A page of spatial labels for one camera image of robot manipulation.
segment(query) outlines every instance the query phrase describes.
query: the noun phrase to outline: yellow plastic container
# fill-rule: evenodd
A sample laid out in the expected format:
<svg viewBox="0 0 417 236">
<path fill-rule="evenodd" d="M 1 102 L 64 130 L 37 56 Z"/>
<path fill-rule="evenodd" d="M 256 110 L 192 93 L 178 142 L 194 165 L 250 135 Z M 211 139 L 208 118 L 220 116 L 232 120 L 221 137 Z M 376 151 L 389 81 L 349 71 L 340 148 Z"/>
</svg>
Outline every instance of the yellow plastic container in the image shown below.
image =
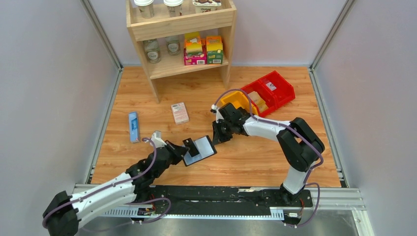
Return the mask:
<svg viewBox="0 0 417 236">
<path fill-rule="evenodd" d="M 228 95 L 223 96 L 220 99 L 219 105 L 224 106 L 228 102 L 232 103 L 233 106 L 237 109 L 239 107 L 243 107 L 247 112 L 249 112 L 249 101 L 247 100 L 246 96 L 239 91 L 234 91 L 229 93 Z M 258 114 L 258 110 L 256 109 L 255 105 L 252 105 L 252 113 L 254 115 Z"/>
</svg>

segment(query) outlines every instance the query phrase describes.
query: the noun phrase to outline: blue package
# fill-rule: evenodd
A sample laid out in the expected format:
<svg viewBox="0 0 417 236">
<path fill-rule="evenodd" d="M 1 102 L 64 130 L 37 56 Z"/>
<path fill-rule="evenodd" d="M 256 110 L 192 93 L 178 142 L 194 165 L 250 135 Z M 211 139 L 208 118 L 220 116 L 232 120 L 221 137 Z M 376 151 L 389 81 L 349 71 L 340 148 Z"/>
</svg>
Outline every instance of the blue package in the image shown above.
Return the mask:
<svg viewBox="0 0 417 236">
<path fill-rule="evenodd" d="M 132 143 L 140 142 L 138 114 L 136 112 L 129 113 L 129 130 L 130 130 L 130 141 Z"/>
</svg>

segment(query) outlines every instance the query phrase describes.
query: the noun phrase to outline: shelf board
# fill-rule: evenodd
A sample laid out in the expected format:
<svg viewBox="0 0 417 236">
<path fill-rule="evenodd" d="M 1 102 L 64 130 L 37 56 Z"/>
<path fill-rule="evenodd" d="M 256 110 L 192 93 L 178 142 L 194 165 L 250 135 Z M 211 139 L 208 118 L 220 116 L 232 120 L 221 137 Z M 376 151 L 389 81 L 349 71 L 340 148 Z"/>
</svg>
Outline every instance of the shelf board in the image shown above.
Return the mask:
<svg viewBox="0 0 417 236">
<path fill-rule="evenodd" d="M 226 56 L 223 57 L 223 64 L 215 65 L 184 65 L 184 55 L 182 53 L 172 56 L 168 54 L 166 45 L 159 45 L 161 49 L 161 61 L 158 63 L 148 63 L 149 78 L 151 80 L 163 78 L 172 75 L 179 75 L 183 73 L 205 70 L 220 66 L 228 65 Z"/>
<path fill-rule="evenodd" d="M 192 0 L 184 0 L 182 16 L 178 17 L 170 17 L 165 4 L 154 4 L 153 9 L 155 16 L 145 19 L 137 7 L 130 5 L 126 8 L 127 27 L 132 29 L 136 41 L 228 27 L 232 25 L 236 11 L 234 5 L 222 1 L 222 6 L 216 11 L 195 13 Z"/>
</svg>

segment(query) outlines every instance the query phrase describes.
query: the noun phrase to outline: wooden floor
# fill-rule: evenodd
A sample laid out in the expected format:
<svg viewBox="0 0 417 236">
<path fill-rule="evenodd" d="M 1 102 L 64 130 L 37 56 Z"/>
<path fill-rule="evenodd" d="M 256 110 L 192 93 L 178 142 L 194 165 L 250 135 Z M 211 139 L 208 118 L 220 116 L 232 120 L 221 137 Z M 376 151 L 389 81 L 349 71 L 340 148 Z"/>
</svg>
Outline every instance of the wooden floor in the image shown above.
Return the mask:
<svg viewBox="0 0 417 236">
<path fill-rule="evenodd" d="M 242 86 L 277 70 L 294 86 L 296 98 L 278 109 L 270 119 L 293 120 L 301 117 L 324 142 L 324 164 L 318 167 L 309 182 L 323 187 L 340 187 L 330 146 L 325 133 L 316 97 L 305 67 L 232 67 L 231 88 Z M 92 183 L 104 183 L 152 152 L 149 144 L 132 144 L 129 139 L 128 113 L 139 115 L 142 137 L 162 131 L 162 139 L 182 145 L 187 138 L 212 137 L 210 112 L 212 103 L 225 91 L 217 68 L 156 80 L 161 103 L 156 104 L 140 67 L 124 69 Z M 175 125 L 171 104 L 184 102 L 190 122 Z M 288 170 L 278 142 L 260 137 L 235 135 L 227 143 L 216 146 L 217 154 L 185 167 L 181 162 L 171 166 L 155 180 L 165 185 L 279 186 Z"/>
</svg>

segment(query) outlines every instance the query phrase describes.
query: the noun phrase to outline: white wall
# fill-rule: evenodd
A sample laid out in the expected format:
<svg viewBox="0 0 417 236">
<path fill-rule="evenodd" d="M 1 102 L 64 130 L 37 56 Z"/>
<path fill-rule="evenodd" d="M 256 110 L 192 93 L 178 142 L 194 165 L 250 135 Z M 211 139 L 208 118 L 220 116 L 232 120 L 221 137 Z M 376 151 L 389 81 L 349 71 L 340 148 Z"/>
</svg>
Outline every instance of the white wall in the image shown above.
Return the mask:
<svg viewBox="0 0 417 236">
<path fill-rule="evenodd" d="M 416 235 L 417 1 L 358 0 L 317 74 L 375 235 Z"/>
<path fill-rule="evenodd" d="M 123 64 L 139 64 L 122 0 L 90 0 Z M 345 0 L 235 0 L 235 65 L 312 63 Z"/>
<path fill-rule="evenodd" d="M 48 235 L 54 195 L 86 179 L 117 70 L 79 0 L 0 7 L 1 235 Z"/>
</svg>

